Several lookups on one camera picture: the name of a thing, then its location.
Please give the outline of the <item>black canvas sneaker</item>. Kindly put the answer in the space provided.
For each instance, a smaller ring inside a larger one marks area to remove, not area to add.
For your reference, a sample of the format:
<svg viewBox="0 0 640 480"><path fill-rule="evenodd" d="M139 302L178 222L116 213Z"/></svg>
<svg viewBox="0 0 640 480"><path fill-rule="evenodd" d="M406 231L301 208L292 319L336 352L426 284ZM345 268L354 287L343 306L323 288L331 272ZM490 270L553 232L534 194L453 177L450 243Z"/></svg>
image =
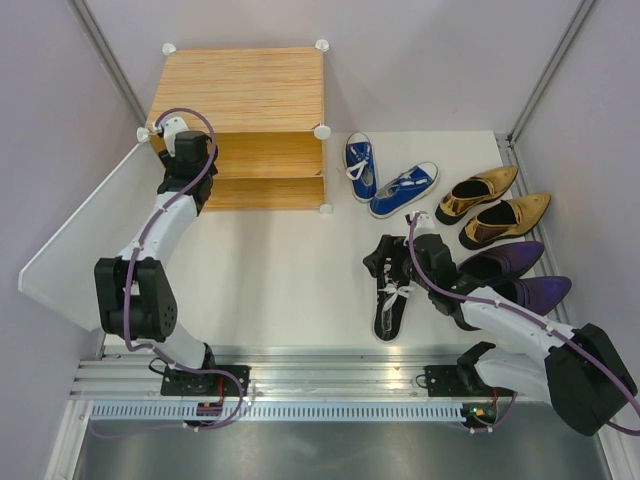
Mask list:
<svg viewBox="0 0 640 480"><path fill-rule="evenodd" d="M406 303L413 287L409 285L378 285L376 281L376 312L374 335L382 342L392 342L399 335Z"/></svg>

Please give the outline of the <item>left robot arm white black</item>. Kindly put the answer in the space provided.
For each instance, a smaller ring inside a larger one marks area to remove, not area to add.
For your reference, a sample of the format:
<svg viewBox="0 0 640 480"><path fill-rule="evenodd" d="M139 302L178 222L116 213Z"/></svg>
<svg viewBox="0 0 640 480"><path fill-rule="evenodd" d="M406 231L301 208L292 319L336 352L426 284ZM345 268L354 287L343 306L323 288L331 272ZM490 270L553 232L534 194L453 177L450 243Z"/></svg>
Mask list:
<svg viewBox="0 0 640 480"><path fill-rule="evenodd" d="M210 135L195 130L182 130L166 144L152 214L129 246L94 267L101 327L129 350L149 349L164 362L162 395L241 397L248 367L218 365L211 347L179 323L164 268L211 194L217 148Z"/></svg>

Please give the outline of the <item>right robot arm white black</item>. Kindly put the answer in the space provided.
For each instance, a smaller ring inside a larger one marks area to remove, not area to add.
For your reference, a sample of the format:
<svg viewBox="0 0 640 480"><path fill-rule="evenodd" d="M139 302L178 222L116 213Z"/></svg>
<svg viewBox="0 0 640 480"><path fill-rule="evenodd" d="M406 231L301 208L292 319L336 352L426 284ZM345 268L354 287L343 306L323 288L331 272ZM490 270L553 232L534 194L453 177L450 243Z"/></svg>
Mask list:
<svg viewBox="0 0 640 480"><path fill-rule="evenodd" d="M573 430L592 436L625 406L639 406L638 388L604 330L549 319L572 283L562 276L529 277L540 242L507 243L461 263L437 234L413 239L384 235L363 264L376 281L374 335L399 335L414 287L465 331L484 330L520 348L511 354L480 342L457 360L456 381L469 395L495 388L551 406Z"/></svg>

